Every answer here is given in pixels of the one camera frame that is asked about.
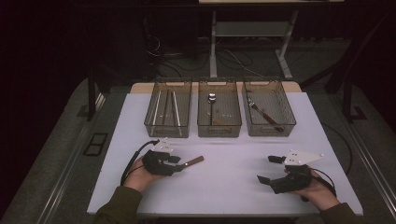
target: sleeve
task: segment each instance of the sleeve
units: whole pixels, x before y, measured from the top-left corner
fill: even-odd
[[[117,187],[110,201],[96,212],[93,223],[137,223],[136,212],[142,198],[135,189]]]
[[[320,212],[320,216],[327,224],[363,224],[360,219],[350,209],[347,203],[340,203],[332,208]]]

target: floor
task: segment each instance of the floor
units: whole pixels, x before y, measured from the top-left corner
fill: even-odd
[[[200,41],[201,53],[194,59],[185,58],[177,49],[167,49],[165,58],[159,65],[158,76],[209,76],[207,39],[202,38]],[[275,56],[275,49],[279,45],[278,40],[267,38],[220,39],[217,44],[218,76],[281,76],[282,71]],[[337,62],[348,45],[349,41],[342,39],[321,42],[291,41],[285,57],[293,80],[307,80]],[[395,211],[389,210],[389,205],[395,202],[395,195],[392,195],[396,188],[396,178],[392,174],[396,169],[395,133],[358,88],[353,90],[352,104],[359,106],[367,119],[348,123],[340,112],[342,92],[327,94],[323,90],[326,81],[325,77],[303,91],[308,93],[334,152],[345,170],[348,169],[352,156],[347,176],[363,206],[363,218],[373,224],[395,223]],[[1,223],[92,222],[92,216],[86,213],[86,209],[128,91],[129,87],[115,87],[109,94],[99,94],[97,113],[92,121],[87,122],[87,118],[84,117],[88,102],[87,80],[76,88]],[[98,157],[83,156],[82,152],[94,133],[108,133],[103,152]],[[141,223],[166,221],[169,222],[142,220]],[[213,218],[195,221],[237,224],[288,223],[288,220],[262,218]],[[299,217],[294,221],[298,224],[323,223],[320,217]],[[172,221],[191,222],[192,220],[183,219]]]

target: spoon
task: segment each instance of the spoon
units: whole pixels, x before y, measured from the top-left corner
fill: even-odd
[[[210,125],[212,125],[213,104],[216,102],[216,94],[209,93],[207,95],[207,101],[210,103]]]

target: background table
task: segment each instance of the background table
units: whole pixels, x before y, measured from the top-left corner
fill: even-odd
[[[120,176],[134,152],[147,141],[154,139],[149,138],[143,124],[149,106],[149,86],[152,88],[152,84],[145,85],[146,88],[137,85],[136,90],[139,87],[140,90],[135,92],[133,88],[133,93],[125,99],[88,213],[94,214],[108,202],[114,189],[120,184]],[[200,138],[196,124],[196,87],[194,83],[190,137],[172,138],[169,142],[174,148],[172,155],[181,157],[181,162],[201,155],[205,160],[151,185],[144,192],[138,209],[139,216],[298,217],[316,214],[318,210],[311,203],[304,203],[300,197],[289,193],[274,194],[270,187],[260,184],[257,179],[257,175],[270,178],[285,176],[284,166],[269,162],[267,157],[286,156],[290,149],[324,153],[325,160],[309,165],[328,174],[335,183],[340,201],[349,203],[356,214],[362,215],[361,204],[305,93],[287,93],[297,120],[297,125],[289,137],[250,137],[246,123],[243,122],[238,138]],[[244,121],[241,96],[239,101]]]

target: person's left hand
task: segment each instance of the person's left hand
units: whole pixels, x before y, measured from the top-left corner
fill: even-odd
[[[143,166],[142,158],[137,159],[130,169],[130,174],[125,179],[123,186],[143,192],[150,183],[161,179],[163,175],[152,175]]]

